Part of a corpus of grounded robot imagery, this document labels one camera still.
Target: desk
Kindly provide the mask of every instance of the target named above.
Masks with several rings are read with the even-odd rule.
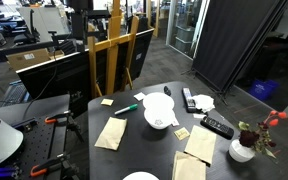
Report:
[[[149,94],[163,92],[164,86],[171,90],[175,102],[174,112],[180,126],[169,126],[164,130],[150,127],[144,118],[143,103],[133,96],[139,92]],[[193,125],[200,126],[200,120],[194,119],[185,110],[182,88],[189,87],[182,82],[170,82],[138,90],[125,91],[96,98],[88,104],[89,120],[89,148],[90,148],[90,179],[123,179],[137,171],[149,172],[160,180],[172,179],[175,151],[183,152],[188,138],[179,141],[174,131],[185,127],[191,132]],[[113,99],[111,107],[100,105],[103,98]],[[118,118],[127,118],[125,133],[117,151],[97,148],[94,144],[103,130],[109,117],[114,112],[138,103],[138,109],[121,114]],[[238,130],[216,111],[209,112],[209,116],[235,130],[233,139],[238,138]],[[265,156],[258,155],[247,163],[238,163],[228,154],[231,141],[220,136],[216,137],[213,164],[207,167],[206,179],[279,179],[279,169]]]
[[[32,105],[28,108],[25,116],[24,114],[29,103],[2,107],[0,108],[0,118],[8,124],[14,125],[21,122],[23,119],[27,120],[33,117],[48,117],[56,115],[68,110],[69,99],[69,95],[62,95],[37,100],[33,102]],[[65,146],[65,136],[66,126],[56,126],[53,134],[53,142],[51,145],[51,150],[49,152],[49,157],[55,157],[56,155],[63,153]],[[28,175],[27,172],[23,171],[23,179],[28,179],[28,176],[26,175]],[[47,179],[60,179],[60,176],[60,171],[54,171],[47,176]],[[36,177],[34,179],[43,179],[43,176]]]

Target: chair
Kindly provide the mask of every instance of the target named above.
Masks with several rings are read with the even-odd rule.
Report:
[[[33,44],[33,43],[39,42],[40,34],[36,30],[36,28],[33,26],[33,13],[34,13],[34,11],[33,11],[33,9],[31,9],[31,11],[30,11],[30,27],[31,27],[32,33],[29,33],[29,31],[27,30],[27,32],[15,36],[14,44],[22,45],[22,44]]]

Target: pen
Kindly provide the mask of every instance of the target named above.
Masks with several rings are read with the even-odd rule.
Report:
[[[130,110],[134,110],[134,109],[137,109],[137,104],[133,104],[133,105],[130,105],[130,106],[124,108],[124,109],[121,109],[121,110],[119,110],[119,111],[116,111],[114,114],[115,114],[115,115],[118,115],[118,114],[121,114],[121,113],[123,113],[123,112],[130,111]]]

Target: yellow sticky note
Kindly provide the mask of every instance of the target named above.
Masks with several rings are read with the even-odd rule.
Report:
[[[182,140],[188,136],[190,136],[190,133],[186,130],[185,127],[177,130],[174,132],[174,134],[176,135],[176,137],[179,139],[179,140]]]
[[[101,104],[103,105],[107,105],[107,106],[111,106],[113,104],[113,101],[112,99],[103,99],[103,101],[101,102]]]

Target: black remote control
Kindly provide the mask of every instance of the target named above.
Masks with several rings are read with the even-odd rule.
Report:
[[[186,111],[188,113],[194,113],[197,111],[195,107],[195,101],[192,99],[192,95],[189,88],[183,88],[184,103],[186,106]]]
[[[204,117],[203,120],[201,120],[201,125],[228,140],[232,139],[234,135],[234,130],[232,128],[208,116]]]

